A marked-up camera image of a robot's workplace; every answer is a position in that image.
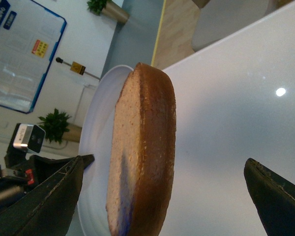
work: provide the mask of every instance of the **camera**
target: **camera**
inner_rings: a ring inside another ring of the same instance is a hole
[[[29,153],[39,153],[45,138],[45,130],[35,124],[20,124],[13,147]]]

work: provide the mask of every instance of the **white plate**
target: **white plate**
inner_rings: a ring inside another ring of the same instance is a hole
[[[105,210],[115,104],[128,74],[126,65],[112,68],[102,78],[84,121],[79,154],[95,161],[85,170],[78,212],[85,236],[109,236]]]

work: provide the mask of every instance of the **notice board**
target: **notice board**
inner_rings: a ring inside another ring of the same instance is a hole
[[[0,0],[0,106],[33,111],[65,27],[32,0]]]

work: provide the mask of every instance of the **yellow sign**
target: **yellow sign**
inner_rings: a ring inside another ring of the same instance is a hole
[[[40,41],[38,39],[38,40],[36,40],[36,43],[33,47],[33,50],[31,51],[31,53],[43,58],[45,56],[47,48],[48,48],[48,43],[45,43],[45,42]]]
[[[75,61],[72,62],[72,65],[71,65],[71,68],[70,70],[74,71],[75,73],[78,73],[80,75],[83,75],[84,74],[84,71],[85,71],[85,66],[81,65],[81,64],[78,64],[76,63]]]

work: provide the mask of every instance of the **white table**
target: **white table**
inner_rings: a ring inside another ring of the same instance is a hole
[[[177,142],[161,235],[266,235],[243,168],[251,157],[295,184],[295,2],[164,71]]]

